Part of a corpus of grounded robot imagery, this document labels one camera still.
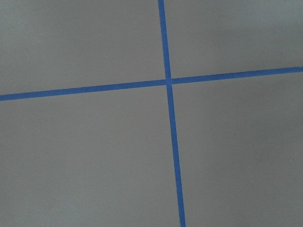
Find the blue tape strip lengthwise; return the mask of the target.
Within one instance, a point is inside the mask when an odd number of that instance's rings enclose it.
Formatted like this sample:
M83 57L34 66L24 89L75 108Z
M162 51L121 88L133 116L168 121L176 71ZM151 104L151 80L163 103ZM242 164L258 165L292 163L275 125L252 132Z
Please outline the blue tape strip lengthwise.
M164 63L168 111L169 111L169 125L170 125L170 133L171 133L173 164L174 164L176 192L177 192L178 216L179 216L180 226L185 227L186 217L185 217L185 209L184 209L181 168L180 168L179 150L178 150L178 135L176 128L175 108L174 108L173 84L172 84L172 77L170 71L169 43L168 43L168 33L167 33L167 25L166 25L165 4L163 0L158 0L158 9L160 16L160 31L161 31L161 40L162 40L163 63Z

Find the blue tape strip crosswise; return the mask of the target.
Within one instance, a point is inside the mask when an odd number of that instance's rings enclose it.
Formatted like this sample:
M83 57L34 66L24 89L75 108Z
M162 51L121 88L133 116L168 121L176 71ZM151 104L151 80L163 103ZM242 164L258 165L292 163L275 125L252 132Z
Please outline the blue tape strip crosswise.
M175 85L175 84L205 82L205 81L224 80L224 79L237 79L237 78L276 75L276 74L299 73L302 71L303 71L302 66L279 68L279 69L268 69L268 70L254 70L254 71L245 71L245 72L233 72L233 73L222 73L222 74L213 74L213 75L204 75L204 76L173 78L171 83ZM0 100L10 101L10 100L20 100L20 99L30 99L30 98L40 98L40 97L50 97L50 96L93 93L93 92L102 92L102 91L111 91L111 90L123 90L123 89L131 89L131 88L157 87L157 86L165 86L165 85L166 85L166 80L160 79L160 80L149 80L149 81L140 81L140 82L89 86L89 87L75 87L75 88L5 94L0 96Z

